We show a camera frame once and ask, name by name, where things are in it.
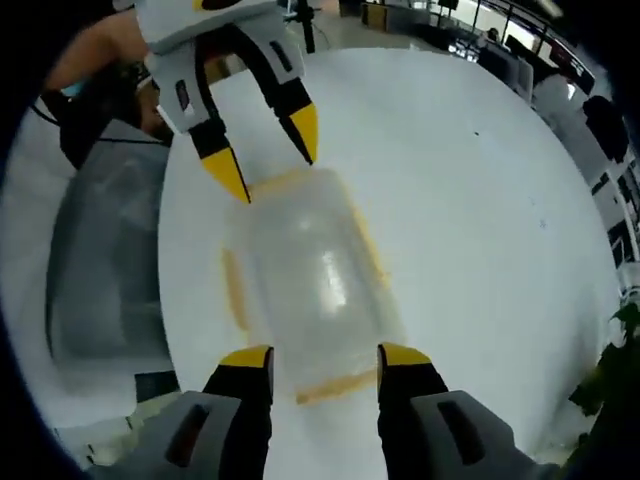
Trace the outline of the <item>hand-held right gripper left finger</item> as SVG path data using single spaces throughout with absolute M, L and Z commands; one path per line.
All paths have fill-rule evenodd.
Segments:
M 262 479 L 272 435 L 274 348 L 225 356 L 201 391 L 147 419 L 133 450 L 91 479 Z

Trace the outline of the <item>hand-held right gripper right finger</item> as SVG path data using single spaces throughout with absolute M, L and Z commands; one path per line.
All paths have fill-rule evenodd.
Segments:
M 377 347 L 378 435 L 390 479 L 557 479 L 515 445 L 511 427 L 462 390 L 449 390 L 421 351 Z

